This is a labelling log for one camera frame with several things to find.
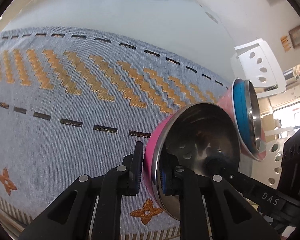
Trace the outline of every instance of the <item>striped border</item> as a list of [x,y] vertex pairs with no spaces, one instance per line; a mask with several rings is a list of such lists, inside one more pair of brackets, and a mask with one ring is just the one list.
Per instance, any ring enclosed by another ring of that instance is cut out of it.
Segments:
[[[22,39],[22,38],[26,38],[26,37],[30,37],[30,36],[39,36],[39,37],[57,37],[57,38],[65,38],[66,36],[66,33],[48,33],[48,32],[44,32],[44,33],[33,33],[33,34],[24,34],[24,35],[19,35],[19,34],[16,34],[16,35],[13,35],[13,36],[10,36],[10,34],[8,36],[5,36],[3,35],[2,33],[0,33],[0,40],[9,40],[9,39]],[[70,38],[80,38],[80,39],[84,39],[86,40],[87,38],[89,39],[91,35],[77,35],[77,34],[72,34],[70,36]],[[92,37],[92,39],[89,39],[89,40],[94,40],[94,41],[104,41],[104,42],[107,42],[107,43],[111,43],[112,41],[111,40],[106,40],[106,39],[103,39],[103,38],[99,38],[99,37]],[[133,46],[133,45],[130,45],[130,44],[125,44],[125,43],[122,43],[120,42],[119,43],[119,46],[124,46],[124,47],[127,47],[129,49],[136,49],[137,47],[136,46]],[[157,56],[157,57],[160,57],[160,54],[159,53],[156,53],[154,51],[150,51],[150,50],[147,50],[145,49],[144,50],[144,53],[147,53],[147,54],[151,54],[151,55],[154,55],[154,56]],[[168,57],[165,57],[166,58],[166,61],[169,61],[171,63],[174,63],[174,64],[177,64],[177,65],[180,65],[180,62],[174,60],[174,59],[171,59],[171,58],[168,58]],[[186,69],[190,70],[190,71],[193,71],[195,73],[198,73],[197,70],[195,70],[194,68],[190,68],[188,66],[186,66]],[[211,78],[209,76],[206,76],[204,74],[202,74],[202,76],[204,77],[207,77],[211,80]],[[221,86],[224,86],[222,82],[219,82],[217,80],[215,80],[215,82]]]
[[[32,216],[22,212],[15,206],[8,203],[5,199],[0,197],[0,209],[3,210],[7,215],[20,221],[24,225],[29,225],[33,219]],[[167,228],[165,230],[148,231],[140,234],[125,234],[120,235],[120,240],[170,240],[180,236],[180,226]]]
[[0,209],[3,210],[7,215],[9,215],[17,221],[20,221],[24,225],[29,225],[33,221],[31,215],[22,212],[20,209],[17,209],[15,206],[8,203],[2,197],[0,197]]
[[180,226],[147,233],[120,235],[120,240],[170,240],[180,236]]

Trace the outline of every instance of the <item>stainless steel rim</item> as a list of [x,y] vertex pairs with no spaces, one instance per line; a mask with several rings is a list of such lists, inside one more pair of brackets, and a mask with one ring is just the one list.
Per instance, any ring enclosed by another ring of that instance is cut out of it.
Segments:
[[256,91],[250,80],[244,81],[250,140],[253,153],[259,152],[261,144],[261,117]]
[[176,217],[175,215],[171,214],[171,212],[166,208],[166,206],[164,205],[163,201],[162,201],[162,189],[161,189],[161,182],[160,182],[160,172],[159,172],[159,159],[160,159],[160,154],[161,154],[161,150],[163,147],[163,144],[165,142],[165,139],[170,131],[170,128],[173,126],[174,122],[176,121],[176,119],[178,119],[178,117],[187,109],[189,109],[190,107],[194,106],[194,105],[198,105],[198,104],[210,104],[210,105],[214,105],[217,106],[218,108],[222,109],[220,106],[210,103],[210,102],[198,102],[198,103],[194,103],[188,106],[185,106],[184,108],[178,110],[166,123],[165,127],[162,129],[162,132],[157,140],[156,146],[154,148],[154,154],[153,154],[153,158],[152,158],[152,165],[151,165],[151,185],[152,185],[152,190],[154,193],[154,197],[158,203],[158,205],[165,211],[167,212],[168,215],[170,215],[171,217],[173,217],[176,220],[180,220],[178,217]]

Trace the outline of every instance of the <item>white wall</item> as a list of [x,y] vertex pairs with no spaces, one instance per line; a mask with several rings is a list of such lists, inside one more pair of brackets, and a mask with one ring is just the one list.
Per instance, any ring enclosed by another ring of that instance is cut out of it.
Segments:
[[300,24],[286,0],[197,0],[215,11],[237,45],[262,38],[273,50],[283,71],[300,63],[300,48],[285,52],[280,38]]
[[231,83],[235,44],[213,15],[195,0],[33,0],[4,30],[67,26],[116,33],[176,53]]

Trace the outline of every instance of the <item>black bracket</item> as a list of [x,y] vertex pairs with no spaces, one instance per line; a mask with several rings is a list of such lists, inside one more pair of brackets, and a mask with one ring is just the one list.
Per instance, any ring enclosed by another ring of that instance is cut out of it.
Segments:
[[212,178],[175,166],[177,157],[161,152],[162,187],[179,195],[181,240],[210,239],[204,195],[214,240],[279,240],[278,233],[220,175]]
[[300,201],[300,128],[284,143],[281,167],[277,190]]
[[274,223],[272,223],[272,226],[279,234],[288,225],[296,226],[300,222],[300,201],[236,170],[232,170],[220,160],[211,160],[207,167],[212,174],[222,176],[244,198],[256,203],[259,206],[258,211],[263,216],[267,215],[273,218]]
[[81,175],[62,192],[25,230],[18,240],[86,240],[96,198],[99,195],[91,240],[119,240],[121,196],[135,196],[140,189],[143,144],[122,165],[105,175]]

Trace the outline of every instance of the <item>hole in basket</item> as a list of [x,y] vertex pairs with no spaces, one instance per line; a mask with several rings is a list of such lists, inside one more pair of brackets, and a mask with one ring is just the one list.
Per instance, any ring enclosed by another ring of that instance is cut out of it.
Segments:
[[191,152],[190,152],[190,153],[186,153],[186,154],[184,154],[182,157],[183,157],[184,159],[188,160],[188,159],[191,159],[192,154],[191,154]]
[[279,152],[275,157],[274,157],[274,161],[278,162],[282,160],[282,152]]
[[279,174],[279,173],[281,173],[281,171],[282,171],[282,168],[281,168],[281,167],[276,167],[276,168],[274,168],[274,173],[275,173],[275,174]]
[[172,62],[172,63],[175,63],[175,64],[178,64],[178,65],[180,65],[180,62],[177,62],[176,60],[173,60],[173,59],[171,59],[171,58],[166,58],[167,59],[167,61],[170,61],[170,62]]
[[110,132],[110,133],[117,133],[118,132],[117,128],[106,127],[106,126],[96,125],[96,124],[93,126],[93,129],[97,130],[97,131]]
[[221,82],[217,81],[217,80],[216,80],[216,83],[223,86],[223,84]]
[[275,179],[274,178],[269,178],[268,182],[270,185],[273,185],[275,183]]
[[64,119],[64,118],[60,119],[60,123],[66,124],[66,125],[72,125],[72,126],[76,126],[76,127],[80,127],[80,128],[82,127],[82,122],[73,121],[73,120]]
[[106,43],[111,43],[110,40],[101,39],[101,38],[95,38],[94,40],[95,40],[95,41],[104,41],[104,42],[106,42]]
[[13,111],[18,112],[18,113],[22,113],[22,114],[27,113],[27,109],[16,107],[16,106],[13,108]]
[[203,77],[206,77],[207,79],[211,80],[211,77],[205,75],[205,74],[202,74]]
[[135,136],[135,137],[143,137],[143,138],[150,138],[150,133],[145,132],[136,132],[136,131],[129,131],[129,136]]
[[290,147],[290,151],[289,151],[289,156],[290,158],[292,159],[293,158],[293,155],[294,155],[294,151],[296,150],[296,147],[295,145],[293,144],[291,147]]
[[267,81],[267,79],[265,77],[258,77],[258,80],[261,82],[261,83],[265,83]]
[[51,35],[51,37],[59,37],[59,38],[63,38],[65,35],[64,34],[58,34],[58,33],[53,33]]
[[147,49],[145,49],[145,53],[148,53],[148,54],[151,54],[151,55],[155,55],[155,56],[157,56],[157,57],[160,57],[160,54],[155,53],[155,52],[153,52],[153,51],[149,51],[149,50],[147,50]]
[[300,140],[298,142],[297,153],[300,154]]
[[186,69],[189,69],[189,70],[193,71],[194,73],[197,73],[197,71],[196,71],[195,69],[190,68],[190,67],[188,67],[188,66],[186,66]]
[[86,39],[87,36],[73,34],[73,35],[71,36],[71,38],[81,38],[81,39]]
[[130,48],[130,49],[136,49],[137,48],[136,46],[132,46],[132,45],[125,44],[125,43],[120,43],[119,46],[124,46],[124,47]]
[[0,107],[5,108],[5,109],[9,109],[9,105],[3,102],[0,102]]
[[48,121],[50,121],[50,119],[51,119],[51,115],[48,115],[48,114],[42,114],[42,113],[39,113],[39,112],[34,112],[34,113],[33,113],[33,116],[34,116],[34,117],[41,118],[41,119],[45,119],[45,120],[48,120]]
[[271,147],[271,152],[275,152],[277,149],[279,148],[279,145],[277,143],[275,143],[272,147]]
[[260,71],[263,72],[263,73],[266,73],[266,72],[267,72],[267,69],[266,69],[265,67],[261,67],[261,68],[260,68]]

